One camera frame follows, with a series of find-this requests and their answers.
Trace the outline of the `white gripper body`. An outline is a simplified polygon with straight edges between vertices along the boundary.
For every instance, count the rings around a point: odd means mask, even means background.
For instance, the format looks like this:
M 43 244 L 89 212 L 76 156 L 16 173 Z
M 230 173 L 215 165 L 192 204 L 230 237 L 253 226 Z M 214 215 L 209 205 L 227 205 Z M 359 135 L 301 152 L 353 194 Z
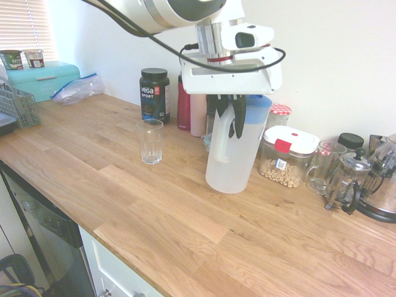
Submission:
M 181 59 L 181 74 L 186 93 L 206 95 L 269 95 L 282 85 L 279 50 L 265 46 L 257 51 L 239 52 L 231 64 L 216 71 Z

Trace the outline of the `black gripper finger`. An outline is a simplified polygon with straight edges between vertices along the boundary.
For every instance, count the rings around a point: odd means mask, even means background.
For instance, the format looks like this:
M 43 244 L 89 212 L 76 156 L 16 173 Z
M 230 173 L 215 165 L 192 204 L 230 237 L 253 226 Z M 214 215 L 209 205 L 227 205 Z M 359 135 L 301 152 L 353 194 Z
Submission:
M 243 133 L 246 118 L 246 97 L 245 95 L 228 95 L 229 106 L 232 107 L 235 119 L 230 124 L 228 137 L 232 138 L 236 133 L 236 138 L 240 139 Z
M 215 96 L 215 107 L 216 111 L 221 118 L 226 109 L 230 104 L 230 96 L 229 95 L 216 95 Z

